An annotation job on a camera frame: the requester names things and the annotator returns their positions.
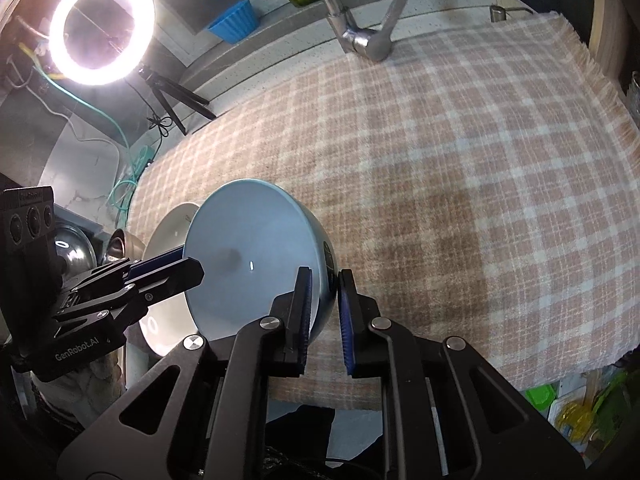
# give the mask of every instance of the tripod leg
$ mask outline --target tripod leg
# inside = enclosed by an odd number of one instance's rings
[[[171,120],[176,126],[178,126],[178,129],[182,132],[182,134],[186,136],[187,130],[185,129],[184,124],[182,124],[182,121],[175,114],[174,109],[171,108],[164,95],[162,95],[162,92],[159,91],[156,86],[151,86],[151,91],[154,93],[156,99],[158,99],[158,102],[162,105],[162,108],[164,108],[164,111],[167,113],[167,115],[171,117]]]
[[[173,81],[170,81],[166,78],[163,78],[162,76],[158,76],[154,83],[158,87],[158,89],[169,94],[171,97],[180,101],[181,103],[187,105],[189,108],[191,108],[191,110],[194,110],[201,116],[206,117],[210,121],[216,118],[216,115],[211,110],[204,107],[204,105],[209,104],[209,101],[203,99],[199,95],[194,94],[190,90],[187,90],[185,87],[180,86],[177,83],[174,83]]]

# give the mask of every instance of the camera lens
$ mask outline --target camera lens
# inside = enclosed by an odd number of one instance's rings
[[[27,227],[34,238],[40,234],[40,213],[34,207],[27,213]]]
[[[51,227],[51,221],[53,220],[53,215],[51,214],[50,206],[46,206],[44,211],[42,212],[42,219],[44,220],[44,225],[47,227]]]
[[[9,222],[9,232],[14,242],[19,244],[20,240],[22,240],[22,222],[20,222],[18,215],[14,215],[14,217],[11,218],[11,222]]]

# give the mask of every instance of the green plastic lid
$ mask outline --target green plastic lid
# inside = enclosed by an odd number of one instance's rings
[[[527,390],[525,396],[533,404],[534,408],[542,412],[551,406],[551,403],[556,399],[556,391],[551,384],[545,384],[544,386]]]

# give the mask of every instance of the silver screw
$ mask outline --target silver screw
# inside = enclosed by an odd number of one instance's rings
[[[371,326],[376,330],[388,330],[391,328],[391,320],[387,317],[375,317],[371,321]]]
[[[187,350],[197,350],[204,345],[204,339],[199,335],[189,335],[184,338],[182,344]]]
[[[457,335],[447,339],[447,348],[451,348],[452,350],[464,350],[465,346],[465,340]]]
[[[280,320],[273,316],[263,317],[260,320],[260,326],[265,330],[275,330],[280,326]]]

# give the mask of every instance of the black pants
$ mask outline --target black pants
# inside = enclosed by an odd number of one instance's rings
[[[330,408],[300,406],[267,424],[265,479],[373,480],[374,473],[383,478],[382,436],[348,464],[337,468],[324,464],[334,416]]]

